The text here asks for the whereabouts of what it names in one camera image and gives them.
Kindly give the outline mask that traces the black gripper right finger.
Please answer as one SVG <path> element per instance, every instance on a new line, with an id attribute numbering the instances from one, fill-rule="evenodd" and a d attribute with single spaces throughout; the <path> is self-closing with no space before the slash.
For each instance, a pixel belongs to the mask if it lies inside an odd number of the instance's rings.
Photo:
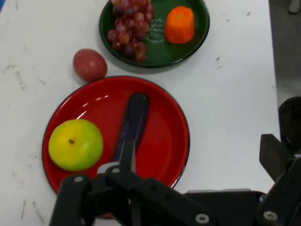
<path id="1" fill-rule="evenodd" d="M 274 135 L 261 135 L 259 161 L 274 185 L 258 205 L 259 226 L 301 224 L 301 158 L 292 154 Z"/>

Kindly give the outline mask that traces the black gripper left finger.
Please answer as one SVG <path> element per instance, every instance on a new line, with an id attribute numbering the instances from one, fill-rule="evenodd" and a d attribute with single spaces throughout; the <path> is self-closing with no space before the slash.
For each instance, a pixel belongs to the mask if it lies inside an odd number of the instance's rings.
<path id="1" fill-rule="evenodd" d="M 102 165 L 94 179 L 86 175 L 63 180 L 50 224 L 91 226 L 111 214 L 124 226 L 213 226 L 214 215 L 159 181 L 136 174 L 136 152 L 143 136 L 149 99 L 130 96 L 114 161 Z"/>

